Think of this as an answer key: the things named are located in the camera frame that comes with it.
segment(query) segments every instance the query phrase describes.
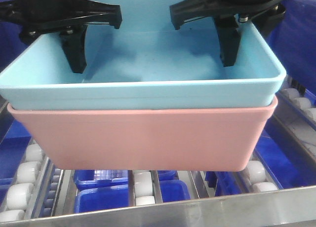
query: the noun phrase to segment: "screw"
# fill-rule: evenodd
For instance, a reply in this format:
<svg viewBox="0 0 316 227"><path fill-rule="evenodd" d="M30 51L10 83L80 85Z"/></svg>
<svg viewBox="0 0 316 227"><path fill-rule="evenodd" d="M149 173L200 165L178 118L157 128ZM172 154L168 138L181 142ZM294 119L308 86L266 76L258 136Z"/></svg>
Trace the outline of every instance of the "screw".
<svg viewBox="0 0 316 227"><path fill-rule="evenodd" d="M71 26L67 26L66 32L67 32L67 34L71 35L74 33L74 30L71 28Z"/></svg>
<svg viewBox="0 0 316 227"><path fill-rule="evenodd" d="M36 31L30 31L28 34L29 34L29 36L35 36L36 35Z"/></svg>
<svg viewBox="0 0 316 227"><path fill-rule="evenodd" d="M238 22L246 23L248 21L248 15L239 15Z"/></svg>
<svg viewBox="0 0 316 227"><path fill-rule="evenodd" d="M273 10L273 11L277 11L277 10L278 10L278 5L274 6L274 7L272 8L272 10Z"/></svg>

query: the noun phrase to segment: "metal bar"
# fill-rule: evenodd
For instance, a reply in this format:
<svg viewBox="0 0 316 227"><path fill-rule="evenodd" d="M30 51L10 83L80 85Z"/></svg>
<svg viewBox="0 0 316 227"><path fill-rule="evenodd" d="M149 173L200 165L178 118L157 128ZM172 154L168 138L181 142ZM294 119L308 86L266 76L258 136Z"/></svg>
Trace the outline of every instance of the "metal bar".
<svg viewBox="0 0 316 227"><path fill-rule="evenodd" d="M159 184L158 172L157 170L151 170L150 172L152 174L155 202L156 204L161 204L162 195L161 195L161 189L160 189L160 184Z"/></svg>
<svg viewBox="0 0 316 227"><path fill-rule="evenodd" d="M51 178L54 172L54 164L46 156L43 162L40 178L35 184L31 199L28 204L28 209L25 211L24 219L37 218L40 216L41 208L45 201L46 194L50 187Z"/></svg>
<svg viewBox="0 0 316 227"><path fill-rule="evenodd" d="M128 205L136 206L133 170L128 171Z"/></svg>
<svg viewBox="0 0 316 227"><path fill-rule="evenodd" d="M75 199L78 192L76 184L74 183L74 173L75 173L75 170L65 170L65 174L64 174L64 178L66 177L66 174L68 174L67 175L68 188L66 192L66 197L64 200L63 199L61 200L61 193L59 195L60 196L59 200L64 203L64 208L63 208L64 215L72 214L74 212Z"/></svg>
<svg viewBox="0 0 316 227"><path fill-rule="evenodd" d="M57 203L60 197L60 192L61 192L61 186L63 184L64 181L64 170L61 170L60 172L60 176L59 176L59 180L58 180L58 185L57 185L57 189L56 189L56 194L55 194L55 198L54 198L54 202L53 202L53 207L51 208L51 216L54 216L56 213L56 208L57 208Z"/></svg>
<svg viewBox="0 0 316 227"><path fill-rule="evenodd" d="M197 198L200 199L209 197L200 171L188 171L188 173L194 189L197 193Z"/></svg>
<svg viewBox="0 0 316 227"><path fill-rule="evenodd" d="M1 227L262 227L316 220L316 186L39 218Z"/></svg>

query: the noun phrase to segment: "blue plastic crate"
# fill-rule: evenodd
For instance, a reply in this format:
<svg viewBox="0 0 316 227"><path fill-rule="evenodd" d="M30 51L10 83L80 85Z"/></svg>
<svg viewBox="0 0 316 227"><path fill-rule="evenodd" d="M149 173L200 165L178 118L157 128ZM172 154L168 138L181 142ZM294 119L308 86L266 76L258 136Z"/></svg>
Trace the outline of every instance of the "blue plastic crate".
<svg viewBox="0 0 316 227"><path fill-rule="evenodd" d="M285 19L268 43L287 73L316 94L316 0L285 0Z"/></svg>
<svg viewBox="0 0 316 227"><path fill-rule="evenodd" d="M172 180L176 175L175 170L159 170L160 181ZM128 183L127 170L76 170L74 182L81 190L103 188Z"/></svg>
<svg viewBox="0 0 316 227"><path fill-rule="evenodd" d="M159 181L172 180L176 173L176 170L158 170Z"/></svg>
<svg viewBox="0 0 316 227"><path fill-rule="evenodd" d="M10 185L0 185L0 206L2 201L4 200L4 197L9 189Z"/></svg>
<svg viewBox="0 0 316 227"><path fill-rule="evenodd" d="M215 174L217 176L217 190L215 192L216 196L234 195L242 193L231 172L215 172Z"/></svg>
<svg viewBox="0 0 316 227"><path fill-rule="evenodd" d="M74 212L88 212L128 206L128 185L86 189L76 197Z"/></svg>
<svg viewBox="0 0 316 227"><path fill-rule="evenodd" d="M10 184L30 137L8 138L0 144L0 185Z"/></svg>
<svg viewBox="0 0 316 227"><path fill-rule="evenodd" d="M26 49L27 46L19 38L21 30L22 27L19 25L0 22L0 71Z"/></svg>
<svg viewBox="0 0 316 227"><path fill-rule="evenodd" d="M181 180L167 180L160 182L163 202L189 200L190 194L187 185Z"/></svg>
<svg viewBox="0 0 316 227"><path fill-rule="evenodd" d="M164 202L189 200L186 184L180 180L167 180L160 183ZM128 185L86 189L76 197L74 212L88 212L128 206Z"/></svg>

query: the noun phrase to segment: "white roller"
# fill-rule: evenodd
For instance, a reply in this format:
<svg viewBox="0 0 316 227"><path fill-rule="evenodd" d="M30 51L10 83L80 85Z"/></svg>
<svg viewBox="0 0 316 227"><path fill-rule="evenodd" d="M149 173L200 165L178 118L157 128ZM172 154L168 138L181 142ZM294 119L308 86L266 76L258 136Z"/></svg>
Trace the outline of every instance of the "white roller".
<svg viewBox="0 0 316 227"><path fill-rule="evenodd" d="M300 97L300 93L298 92L297 89L295 88L287 88L287 89L283 89L282 93L289 98L290 100L294 99L294 98L298 98Z"/></svg>
<svg viewBox="0 0 316 227"><path fill-rule="evenodd" d="M304 110L306 115L310 117L312 120L316 121L316 108L311 108Z"/></svg>
<svg viewBox="0 0 316 227"><path fill-rule="evenodd" d="M38 144L29 145L25 151L25 161L42 161L44 156L43 150Z"/></svg>
<svg viewBox="0 0 316 227"><path fill-rule="evenodd" d="M26 210L33 188L33 184L12 185L6 195L8 208L10 210Z"/></svg>
<svg viewBox="0 0 316 227"><path fill-rule="evenodd" d="M255 193L264 192L264 191L275 191L277 190L277 187L274 183L262 182L262 183L256 183L252 185L252 190Z"/></svg>
<svg viewBox="0 0 316 227"><path fill-rule="evenodd" d="M155 203L154 196L141 196L136 198L136 206L152 205Z"/></svg>
<svg viewBox="0 0 316 227"><path fill-rule="evenodd" d="M10 210L0 212L0 222L21 221L23 217L23 210Z"/></svg>
<svg viewBox="0 0 316 227"><path fill-rule="evenodd" d="M260 161L249 161L242 172L244 176L249 179L251 184L264 182L266 180L266 170Z"/></svg>
<svg viewBox="0 0 316 227"><path fill-rule="evenodd" d="M144 172L149 172L149 170L134 170L133 171L134 174L140 174L140 173L144 173Z"/></svg>
<svg viewBox="0 0 316 227"><path fill-rule="evenodd" d="M17 182L23 183L35 183L36 178L40 172L40 162L30 161L19 165L17 171Z"/></svg>
<svg viewBox="0 0 316 227"><path fill-rule="evenodd" d="M294 98L292 101L301 110L306 110L312 107L311 101L305 97Z"/></svg>
<svg viewBox="0 0 316 227"><path fill-rule="evenodd" d="M134 175L135 196L152 196L153 182L150 172L143 172Z"/></svg>

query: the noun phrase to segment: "metal rod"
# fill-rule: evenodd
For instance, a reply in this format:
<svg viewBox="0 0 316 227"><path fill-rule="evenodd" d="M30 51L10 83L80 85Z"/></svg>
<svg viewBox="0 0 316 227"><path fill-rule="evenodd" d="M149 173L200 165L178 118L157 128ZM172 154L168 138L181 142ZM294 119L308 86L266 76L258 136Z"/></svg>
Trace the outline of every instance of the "metal rod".
<svg viewBox="0 0 316 227"><path fill-rule="evenodd" d="M158 171L151 170L150 172L152 174L155 202L156 202L156 204L161 204L162 203L162 195L161 195L161 189L160 189L160 184L159 184Z"/></svg>
<svg viewBox="0 0 316 227"><path fill-rule="evenodd" d="M133 170L128 171L128 205L136 206Z"/></svg>
<svg viewBox="0 0 316 227"><path fill-rule="evenodd" d="M51 178L54 173L55 166L45 157L43 161L40 178L35 184L31 199L28 204L28 209L25 212L24 219L38 218L40 216L41 208L45 202L46 194L50 188Z"/></svg>
<svg viewBox="0 0 316 227"><path fill-rule="evenodd" d="M54 197L53 207L51 208L50 216L54 216L55 215L57 203L58 203L58 200L59 200L59 195L60 195L60 192L61 192L61 186L63 184L63 180L64 180L64 170L62 169L60 171L60 176L59 176L58 185L57 185L57 189L56 189L56 194L55 194L55 197Z"/></svg>

